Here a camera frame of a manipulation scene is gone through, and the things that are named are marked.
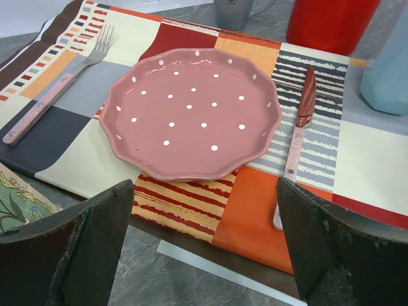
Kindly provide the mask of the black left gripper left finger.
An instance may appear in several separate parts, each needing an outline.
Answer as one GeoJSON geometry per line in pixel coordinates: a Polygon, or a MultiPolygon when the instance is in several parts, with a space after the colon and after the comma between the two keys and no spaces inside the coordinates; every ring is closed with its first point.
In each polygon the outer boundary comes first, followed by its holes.
{"type": "Polygon", "coordinates": [[[1,234],[1,305],[107,305],[133,206],[130,180],[1,234]]]}

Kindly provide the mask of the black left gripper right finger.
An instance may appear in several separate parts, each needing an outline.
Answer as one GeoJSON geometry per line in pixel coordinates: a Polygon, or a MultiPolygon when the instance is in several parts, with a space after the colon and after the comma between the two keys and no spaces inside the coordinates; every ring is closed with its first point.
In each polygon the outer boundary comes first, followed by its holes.
{"type": "Polygon", "coordinates": [[[407,230],[325,200],[287,178],[277,202],[307,305],[407,305],[407,230]]]}

